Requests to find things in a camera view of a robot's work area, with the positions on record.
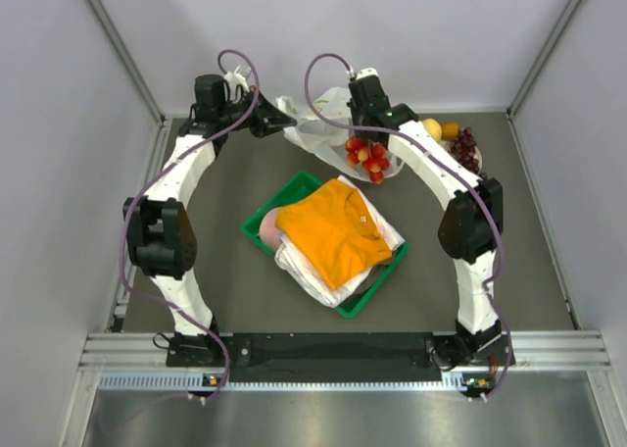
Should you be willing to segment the red cherry bunch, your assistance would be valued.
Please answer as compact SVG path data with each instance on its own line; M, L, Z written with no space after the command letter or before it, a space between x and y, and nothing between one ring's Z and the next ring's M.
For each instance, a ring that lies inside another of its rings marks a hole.
M380 184L391 175L391 160L381 143L350 136L344 148L348 176Z

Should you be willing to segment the yellow pear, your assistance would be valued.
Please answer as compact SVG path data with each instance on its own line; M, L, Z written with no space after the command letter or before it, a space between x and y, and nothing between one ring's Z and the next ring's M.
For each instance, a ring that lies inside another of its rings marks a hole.
M443 130L441 125L434 119L424 119L422 124L429 135L437 142L440 142L443 137Z

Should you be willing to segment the round pastel plate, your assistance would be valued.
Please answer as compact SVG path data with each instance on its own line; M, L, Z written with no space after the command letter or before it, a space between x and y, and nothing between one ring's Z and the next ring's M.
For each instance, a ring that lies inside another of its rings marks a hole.
M474 140L442 141L440 145L462 167L473 174L481 175L483 159Z

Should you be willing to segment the aluminium frame rail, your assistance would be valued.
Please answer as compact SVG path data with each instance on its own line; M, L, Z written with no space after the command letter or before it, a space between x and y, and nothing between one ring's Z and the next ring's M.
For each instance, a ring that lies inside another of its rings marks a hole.
M170 368L167 354L153 344L149 333L91 334L84 345L79 367L97 380L102 390L197 391L210 392L217 386L225 391L244 392L404 392L465 391L482 375L476 368L463 367L444 372L436 381L342 382L342 383L259 383L231 382L229 371L210 368Z

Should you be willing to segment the green plastic tray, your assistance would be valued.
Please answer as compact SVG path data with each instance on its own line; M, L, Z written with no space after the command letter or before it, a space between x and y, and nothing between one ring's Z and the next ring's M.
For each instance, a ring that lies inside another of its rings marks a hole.
M268 247L260 236L261 223L264 216L276 207L291 205L298 200L308 197L321 186L322 182L312 174L305 171L295 173L251 217L243 222L242 231L244 235L267 255L275 258L276 252ZM391 262L380 265L374 272L370 271L354 292L347 295L334 306L337 313L346 319L354 317L403 260L408 250L409 245L406 241L400 241L397 245L394 245Z

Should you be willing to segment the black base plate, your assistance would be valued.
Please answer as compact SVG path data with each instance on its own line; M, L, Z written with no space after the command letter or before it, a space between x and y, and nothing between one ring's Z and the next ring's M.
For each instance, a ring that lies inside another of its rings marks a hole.
M478 351L455 333L234 333L153 337L170 368L229 367L231 382L342 383L436 381L472 367L489 373L515 363L506 337Z

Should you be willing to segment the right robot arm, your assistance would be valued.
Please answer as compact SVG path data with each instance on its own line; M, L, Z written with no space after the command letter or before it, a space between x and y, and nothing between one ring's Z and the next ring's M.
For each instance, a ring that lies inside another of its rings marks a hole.
M450 349L436 346L450 365L477 365L502 335L494 309L495 263L503 249L503 188L482 179L447 152L409 106L391 105L376 70L349 75L352 124L356 133L382 143L433 192L444 215L438 240L452 258L458 283L456 334Z

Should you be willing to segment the white printed plastic bag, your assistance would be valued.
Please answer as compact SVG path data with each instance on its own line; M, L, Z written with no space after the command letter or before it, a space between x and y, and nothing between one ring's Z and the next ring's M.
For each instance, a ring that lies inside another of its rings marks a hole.
M351 122L349 100L350 91L348 88L332 87L315 99L313 103L330 120L349 124ZM315 155L344 176L370 182L368 173L361 166L350 166L346 162L345 143L352 134L350 130L337 128L323 122L307 105L298 105L289 96L278 97L276 104L282 113L297 121L296 126L284 129L284 137L288 141Z

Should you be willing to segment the orange fruit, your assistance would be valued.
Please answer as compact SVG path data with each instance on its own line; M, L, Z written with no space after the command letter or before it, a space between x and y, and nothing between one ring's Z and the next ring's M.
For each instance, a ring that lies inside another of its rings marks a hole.
M455 141L461 132L461 127L454 122L446 122L441 123L441 131L442 141Z

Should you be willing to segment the pink garment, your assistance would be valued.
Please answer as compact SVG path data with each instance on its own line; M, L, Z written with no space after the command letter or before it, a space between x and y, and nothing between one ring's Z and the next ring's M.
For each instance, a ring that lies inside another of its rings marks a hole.
M276 226L276 219L280 209L268 211L261 221L259 237L261 242L275 253L281 245L281 230Z

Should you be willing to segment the white folded clothes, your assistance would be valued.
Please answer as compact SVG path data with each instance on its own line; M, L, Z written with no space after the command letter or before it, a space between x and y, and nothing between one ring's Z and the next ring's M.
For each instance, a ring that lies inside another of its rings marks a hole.
M390 259L372 267L368 271L363 272L357 277L349 280L347 284L340 287L338 290L332 292L330 290L324 290L322 288L321 281L314 276L314 270L312 270L310 266L305 263L305 258L301 256L300 253L293 246L287 245L286 242L287 240L281 236L281 245L276 251L276 257L274 258L276 264L281 269L288 272L294 278L294 280L318 303L329 308L334 308L334 306L341 302L347 295L350 295L352 292L354 292L356 288L360 285L360 282L364 280L366 276L368 276L368 273L370 271L374 272L380 265L389 264L393 257L392 255Z

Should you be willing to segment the orange t-shirt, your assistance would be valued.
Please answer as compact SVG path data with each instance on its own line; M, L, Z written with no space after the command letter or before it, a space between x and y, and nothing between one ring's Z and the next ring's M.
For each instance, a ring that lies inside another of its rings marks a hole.
M275 226L324 290L338 290L390 259L404 242L361 191L342 176L305 199L278 209Z

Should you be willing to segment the dark red grape bunch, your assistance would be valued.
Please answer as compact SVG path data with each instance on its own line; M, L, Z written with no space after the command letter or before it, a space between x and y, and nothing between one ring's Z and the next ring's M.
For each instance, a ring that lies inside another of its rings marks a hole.
M478 175L481 179L488 178L483 171L483 158L470 127L459 132L452 143L450 153L462 167L471 173Z

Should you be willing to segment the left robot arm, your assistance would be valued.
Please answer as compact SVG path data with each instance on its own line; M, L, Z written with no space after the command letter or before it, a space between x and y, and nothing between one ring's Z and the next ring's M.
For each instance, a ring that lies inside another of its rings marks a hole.
M200 75L194 91L189 117L160 176L139 198L127 199L123 213L130 262L160 289L173 316L175 335L190 339L188 353L207 366L221 356L222 343L210 334L214 315L194 274L197 240L187 205L230 132L245 129L264 138L297 122L239 71Z

